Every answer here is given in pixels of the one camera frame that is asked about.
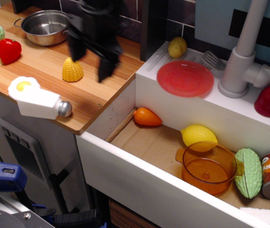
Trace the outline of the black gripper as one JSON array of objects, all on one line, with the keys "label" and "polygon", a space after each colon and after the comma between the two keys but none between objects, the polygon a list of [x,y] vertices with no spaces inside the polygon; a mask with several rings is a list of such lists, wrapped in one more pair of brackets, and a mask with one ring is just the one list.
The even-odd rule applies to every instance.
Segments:
[{"label": "black gripper", "polygon": [[116,39],[120,29],[119,10],[82,10],[68,14],[68,46],[73,61],[85,56],[87,49],[100,56],[98,82],[110,77],[119,64],[122,48]]}]

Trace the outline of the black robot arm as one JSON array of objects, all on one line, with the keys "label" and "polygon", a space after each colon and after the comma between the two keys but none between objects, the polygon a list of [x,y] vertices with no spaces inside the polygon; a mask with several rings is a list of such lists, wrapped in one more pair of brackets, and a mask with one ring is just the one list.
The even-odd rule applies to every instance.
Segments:
[{"label": "black robot arm", "polygon": [[100,58],[98,81],[110,77],[119,63],[123,50],[116,39],[123,26],[119,13],[125,6],[122,0],[80,0],[79,15],[68,14],[67,41],[74,62],[87,50]]}]

